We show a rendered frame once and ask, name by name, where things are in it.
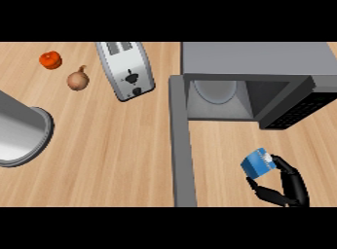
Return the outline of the blue milk carton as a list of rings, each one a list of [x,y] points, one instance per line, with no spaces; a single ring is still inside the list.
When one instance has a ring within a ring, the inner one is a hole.
[[[264,148],[256,149],[244,158],[242,167],[246,171],[247,176],[256,179],[267,174],[273,169],[277,168],[271,154]]]

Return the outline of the silver toaster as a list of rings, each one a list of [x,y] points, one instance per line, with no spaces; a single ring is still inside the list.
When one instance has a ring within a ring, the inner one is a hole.
[[[122,102],[156,88],[149,56],[141,42],[97,42],[100,61]]]

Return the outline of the brown onion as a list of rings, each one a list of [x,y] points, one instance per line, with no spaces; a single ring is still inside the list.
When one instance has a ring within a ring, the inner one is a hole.
[[[89,83],[89,76],[85,73],[85,65],[81,69],[69,76],[67,84],[72,90],[84,90]]]

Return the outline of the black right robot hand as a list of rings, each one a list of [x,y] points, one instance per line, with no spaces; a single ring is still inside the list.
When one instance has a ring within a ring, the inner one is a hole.
[[[273,161],[281,170],[284,193],[265,188],[252,177],[247,177],[256,196],[283,207],[309,207],[309,191],[299,169],[280,156],[273,155]]]

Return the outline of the silver cylindrical pot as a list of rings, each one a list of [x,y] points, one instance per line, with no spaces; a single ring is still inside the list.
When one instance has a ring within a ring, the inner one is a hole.
[[[53,115],[0,90],[0,166],[17,167],[42,153],[54,135]]]

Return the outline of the red bell pepper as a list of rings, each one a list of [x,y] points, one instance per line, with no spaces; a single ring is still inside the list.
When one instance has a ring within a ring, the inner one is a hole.
[[[41,55],[39,63],[47,69],[57,69],[63,65],[63,57],[56,51],[51,51]]]

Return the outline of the grey microwave door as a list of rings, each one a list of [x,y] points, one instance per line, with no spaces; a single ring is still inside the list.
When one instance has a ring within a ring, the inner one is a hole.
[[[182,75],[169,79],[174,193],[177,207],[197,207],[187,85]]]

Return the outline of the grey microwave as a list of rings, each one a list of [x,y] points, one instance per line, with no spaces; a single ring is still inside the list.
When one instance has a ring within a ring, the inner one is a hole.
[[[337,99],[337,58],[326,43],[185,42],[182,75],[193,121],[283,130]]]

